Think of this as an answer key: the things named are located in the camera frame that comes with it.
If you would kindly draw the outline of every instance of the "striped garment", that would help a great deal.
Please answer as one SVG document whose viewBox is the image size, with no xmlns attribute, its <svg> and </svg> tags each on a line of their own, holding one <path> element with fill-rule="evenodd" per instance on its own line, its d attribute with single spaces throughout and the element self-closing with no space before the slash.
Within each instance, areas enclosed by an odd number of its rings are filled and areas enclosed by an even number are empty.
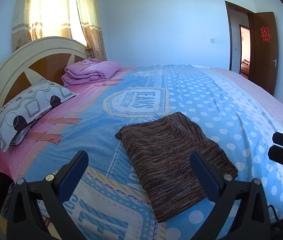
<svg viewBox="0 0 283 240">
<path fill-rule="evenodd" d="M 164 222 L 205 198 L 189 155 L 199 150 L 223 174 L 237 168 L 217 143 L 180 112 L 153 122 L 124 126 L 115 135 L 127 151 L 158 222 Z"/>
</svg>

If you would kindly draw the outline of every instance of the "beige curtain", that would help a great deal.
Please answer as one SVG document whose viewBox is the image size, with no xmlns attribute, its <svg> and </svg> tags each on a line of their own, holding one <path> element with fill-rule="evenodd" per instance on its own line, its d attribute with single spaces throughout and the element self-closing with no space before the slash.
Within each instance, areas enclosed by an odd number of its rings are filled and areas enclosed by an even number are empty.
<svg viewBox="0 0 283 240">
<path fill-rule="evenodd" d="M 69 0 L 17 0 L 12 28 L 13 51 L 49 36 L 72 38 Z"/>
<path fill-rule="evenodd" d="M 87 47 L 92 49 L 93 57 L 106 61 L 104 40 L 102 37 L 98 0 L 76 0 L 80 23 L 87 41 Z"/>
</svg>

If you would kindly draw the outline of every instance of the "door handle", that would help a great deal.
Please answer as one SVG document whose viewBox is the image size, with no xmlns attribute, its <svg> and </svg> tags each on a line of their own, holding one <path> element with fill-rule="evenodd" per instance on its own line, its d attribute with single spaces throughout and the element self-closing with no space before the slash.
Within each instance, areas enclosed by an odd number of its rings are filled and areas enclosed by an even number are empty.
<svg viewBox="0 0 283 240">
<path fill-rule="evenodd" d="M 277 67 L 277 59 L 271 60 L 272 62 L 275 62 L 275 67 Z"/>
</svg>

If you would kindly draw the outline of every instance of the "brown door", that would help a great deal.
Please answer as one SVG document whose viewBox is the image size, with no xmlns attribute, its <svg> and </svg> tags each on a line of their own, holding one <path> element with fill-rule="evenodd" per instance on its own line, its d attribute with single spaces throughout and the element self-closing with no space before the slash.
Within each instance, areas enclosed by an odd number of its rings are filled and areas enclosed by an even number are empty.
<svg viewBox="0 0 283 240">
<path fill-rule="evenodd" d="M 278 36 L 273 12 L 253 14 L 255 46 L 249 80 L 274 95 L 278 72 Z"/>
</svg>

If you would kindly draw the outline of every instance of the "beige headboard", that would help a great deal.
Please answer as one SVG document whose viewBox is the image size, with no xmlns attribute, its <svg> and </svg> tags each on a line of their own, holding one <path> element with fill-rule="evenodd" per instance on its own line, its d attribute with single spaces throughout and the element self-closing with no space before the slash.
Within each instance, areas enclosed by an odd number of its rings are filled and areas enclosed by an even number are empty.
<svg viewBox="0 0 283 240">
<path fill-rule="evenodd" d="M 41 78 L 62 85 L 64 68 L 86 59 L 85 49 L 72 39 L 47 37 L 16 50 L 0 67 L 0 108 Z"/>
</svg>

